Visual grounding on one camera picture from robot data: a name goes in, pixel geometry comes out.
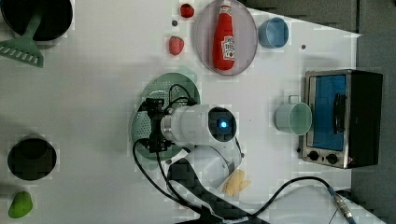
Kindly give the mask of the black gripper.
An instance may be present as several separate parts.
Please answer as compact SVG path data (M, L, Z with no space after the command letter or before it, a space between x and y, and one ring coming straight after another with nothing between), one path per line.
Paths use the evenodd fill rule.
M146 111L150 120L151 133L148 137L148 151L157 153L166 151L171 142L167 140L161 128L162 119L166 112L163 110L164 99L147 98L141 105L141 110Z

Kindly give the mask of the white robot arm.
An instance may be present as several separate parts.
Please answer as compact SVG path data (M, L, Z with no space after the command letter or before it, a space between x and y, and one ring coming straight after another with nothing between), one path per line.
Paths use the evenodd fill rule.
M198 105L189 97L166 103L146 99L138 108L149 117L150 133L134 141L157 160L179 147L188 154L162 171L169 197L200 214L194 224L269 224L218 191L236 174L243 153L235 138L232 112L217 105Z

